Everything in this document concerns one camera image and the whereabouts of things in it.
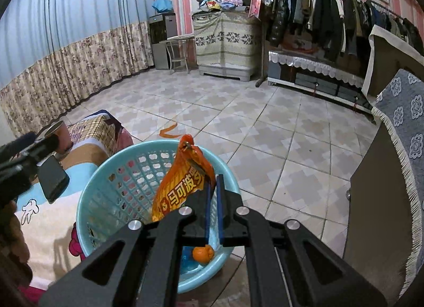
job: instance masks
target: brown sofa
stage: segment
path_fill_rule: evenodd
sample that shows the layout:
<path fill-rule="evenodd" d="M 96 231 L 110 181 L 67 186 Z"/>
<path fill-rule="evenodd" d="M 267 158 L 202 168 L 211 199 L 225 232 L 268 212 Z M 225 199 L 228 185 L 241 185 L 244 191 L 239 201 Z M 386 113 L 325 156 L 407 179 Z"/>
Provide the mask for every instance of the brown sofa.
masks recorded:
<path fill-rule="evenodd" d="M 424 58 L 376 27 L 363 87 L 370 101 L 401 68 L 424 80 Z M 344 260 L 384 294 L 389 306 L 424 306 L 424 270 L 399 298 L 412 251 L 412 214 L 401 164 L 384 124 L 351 177 L 350 193 Z"/>

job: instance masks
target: blue curtain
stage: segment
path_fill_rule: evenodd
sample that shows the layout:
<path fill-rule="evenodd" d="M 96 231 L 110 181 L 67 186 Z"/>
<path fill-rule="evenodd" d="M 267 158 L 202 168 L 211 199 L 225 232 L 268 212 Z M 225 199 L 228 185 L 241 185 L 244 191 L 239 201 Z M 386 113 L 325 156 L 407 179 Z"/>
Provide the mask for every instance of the blue curtain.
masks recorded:
<path fill-rule="evenodd" d="M 61 47 L 103 31 L 146 21 L 154 15 L 152 2 L 12 0 L 0 18 L 0 89 Z M 130 41 L 128 38 L 120 45 L 131 50 Z"/>

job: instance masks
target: gray floral cloth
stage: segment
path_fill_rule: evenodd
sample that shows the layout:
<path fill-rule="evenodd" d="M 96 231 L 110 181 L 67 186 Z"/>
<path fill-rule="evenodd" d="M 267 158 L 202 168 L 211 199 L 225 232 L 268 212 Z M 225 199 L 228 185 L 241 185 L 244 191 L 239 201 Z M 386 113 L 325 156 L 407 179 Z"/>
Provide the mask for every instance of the gray floral cloth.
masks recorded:
<path fill-rule="evenodd" d="M 415 75 L 400 69 L 393 80 L 377 96 L 375 105 L 376 109 L 390 119 L 393 126 L 389 132 L 391 130 L 396 133 L 408 156 L 420 200 L 421 220 L 424 220 L 422 208 L 424 201 L 423 97 L 424 83 Z M 423 265 L 423 261 L 424 250 L 421 244 L 416 273 Z"/>

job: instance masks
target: tiled floor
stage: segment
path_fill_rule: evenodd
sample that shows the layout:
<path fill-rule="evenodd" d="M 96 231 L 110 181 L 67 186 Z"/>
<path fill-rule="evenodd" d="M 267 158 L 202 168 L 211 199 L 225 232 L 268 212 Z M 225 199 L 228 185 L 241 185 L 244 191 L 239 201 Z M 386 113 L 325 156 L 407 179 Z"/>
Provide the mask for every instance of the tiled floor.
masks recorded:
<path fill-rule="evenodd" d="M 340 256 L 346 241 L 349 179 L 377 126 L 342 106 L 277 86 L 150 70 L 102 90 L 68 112 L 75 122 L 100 108 L 134 137 L 190 133 L 228 163 L 244 204 L 267 219 L 301 221 Z M 244 248 L 206 284 L 179 297 L 200 306 L 248 306 Z"/>

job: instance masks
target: white floral pattern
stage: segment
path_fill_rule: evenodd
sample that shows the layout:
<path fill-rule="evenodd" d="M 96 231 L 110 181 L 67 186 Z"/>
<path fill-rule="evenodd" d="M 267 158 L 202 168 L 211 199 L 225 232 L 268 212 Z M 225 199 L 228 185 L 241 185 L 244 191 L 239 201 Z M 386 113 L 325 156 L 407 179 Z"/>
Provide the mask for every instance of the white floral pattern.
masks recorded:
<path fill-rule="evenodd" d="M 393 125 L 400 126 L 403 123 L 403 107 L 399 106 L 393 115 Z"/>
<path fill-rule="evenodd" d="M 378 94 L 377 99 L 375 100 L 375 103 L 378 103 L 381 100 L 383 100 L 383 92 L 381 92 L 381 93 Z"/>
<path fill-rule="evenodd" d="M 408 82 L 410 85 L 418 81 L 420 81 L 420 79 L 417 78 L 414 74 L 411 74 L 411 73 L 408 74 Z"/>
<path fill-rule="evenodd" d="M 411 138 L 411 146 L 409 147 L 409 157 L 411 159 L 420 158 L 423 154 L 423 134 L 416 134 Z"/>
<path fill-rule="evenodd" d="M 394 97 L 399 95 L 399 93 L 402 91 L 402 82 L 400 81 L 399 77 L 393 78 L 393 80 L 390 82 L 390 89 Z"/>
<path fill-rule="evenodd" d="M 420 95 L 416 95 L 411 101 L 411 116 L 412 119 L 417 119 L 423 115 L 423 99 Z"/>

